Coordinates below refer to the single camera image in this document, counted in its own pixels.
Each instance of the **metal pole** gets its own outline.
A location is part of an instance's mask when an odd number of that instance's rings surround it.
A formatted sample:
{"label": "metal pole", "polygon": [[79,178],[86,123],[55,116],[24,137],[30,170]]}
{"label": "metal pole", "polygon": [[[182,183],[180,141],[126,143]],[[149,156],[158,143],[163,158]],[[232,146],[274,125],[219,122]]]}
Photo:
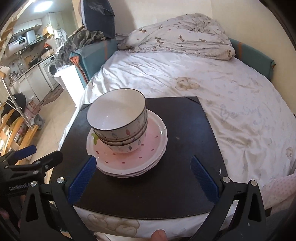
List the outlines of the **metal pole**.
{"label": "metal pole", "polygon": [[28,121],[28,119],[27,119],[27,117],[24,115],[24,113],[20,110],[20,107],[18,106],[18,104],[15,102],[15,99],[14,99],[14,97],[12,96],[12,93],[11,93],[10,89],[7,87],[7,85],[6,85],[5,81],[4,81],[4,79],[3,79],[3,78],[1,78],[1,79],[2,79],[2,82],[3,82],[4,86],[5,86],[6,91],[8,92],[8,95],[9,95],[9,97],[10,97],[10,101],[12,101],[12,102],[14,103],[14,105],[15,105],[17,111],[18,111],[18,112],[20,113],[20,115],[24,118],[24,120],[25,120],[27,126],[28,126],[29,128],[32,129],[33,126],[32,126],[31,123]]}

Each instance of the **black mat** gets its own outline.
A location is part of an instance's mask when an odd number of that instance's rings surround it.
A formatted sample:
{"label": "black mat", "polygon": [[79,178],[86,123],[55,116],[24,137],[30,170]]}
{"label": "black mat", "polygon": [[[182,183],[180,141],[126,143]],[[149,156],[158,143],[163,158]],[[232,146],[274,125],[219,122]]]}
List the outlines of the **black mat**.
{"label": "black mat", "polygon": [[[84,106],[62,146],[63,162],[51,180],[71,173],[87,155],[91,129]],[[218,144],[196,97],[147,99],[147,109],[159,115],[168,130],[168,144],[160,162],[139,177],[119,179],[96,170],[75,205],[97,213],[134,219],[169,219],[209,212],[213,204],[194,178],[189,162],[196,155],[227,176]]]}

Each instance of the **kitchen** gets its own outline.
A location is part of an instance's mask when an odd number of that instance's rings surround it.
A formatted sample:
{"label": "kitchen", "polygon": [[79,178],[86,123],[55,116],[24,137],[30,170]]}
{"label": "kitchen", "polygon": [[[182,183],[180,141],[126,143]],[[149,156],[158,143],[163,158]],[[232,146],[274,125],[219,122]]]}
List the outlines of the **kitchen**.
{"label": "kitchen", "polygon": [[55,52],[77,29],[74,16],[71,0],[35,1],[21,14],[1,58],[10,68],[5,82],[13,94],[40,106],[62,90],[54,79]]}

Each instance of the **bowl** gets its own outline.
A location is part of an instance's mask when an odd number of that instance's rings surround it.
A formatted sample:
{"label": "bowl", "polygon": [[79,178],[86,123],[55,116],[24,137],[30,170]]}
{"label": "bowl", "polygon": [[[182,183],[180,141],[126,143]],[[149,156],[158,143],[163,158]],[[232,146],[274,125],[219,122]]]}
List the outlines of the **bowl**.
{"label": "bowl", "polygon": [[122,142],[136,136],[147,121],[146,99],[134,89],[116,89],[90,106],[87,121],[101,140]]}
{"label": "bowl", "polygon": [[127,145],[110,146],[110,145],[105,144],[104,142],[103,143],[116,153],[129,153],[129,152],[132,152],[132,151],[138,149],[142,145],[142,143],[144,142],[144,139],[146,137],[146,133],[147,133],[147,128],[145,129],[143,134],[138,139],[133,138],[133,142],[130,144],[127,144]]}
{"label": "bowl", "polygon": [[137,139],[139,139],[144,134],[144,132],[146,131],[147,125],[148,125],[148,120],[146,121],[144,127],[140,130],[140,132],[137,135],[135,135],[134,137],[132,137],[130,139],[127,139],[126,141],[122,141],[122,142],[108,142],[108,141],[104,141],[104,140],[100,139],[100,137],[99,137],[99,139],[104,144],[109,145],[109,146],[125,146],[125,145],[131,144],[132,142],[134,142]]}

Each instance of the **rug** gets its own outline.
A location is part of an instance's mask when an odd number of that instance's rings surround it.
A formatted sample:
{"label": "rug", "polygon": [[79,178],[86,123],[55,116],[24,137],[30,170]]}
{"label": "rug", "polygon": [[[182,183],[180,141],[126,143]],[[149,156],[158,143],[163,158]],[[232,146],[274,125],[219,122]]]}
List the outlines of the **rug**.
{"label": "rug", "polygon": [[43,101],[43,105],[49,104],[53,101],[55,101],[57,98],[59,98],[59,96],[61,95],[61,93],[64,91],[62,86],[58,86],[56,87],[53,91],[49,92]]}

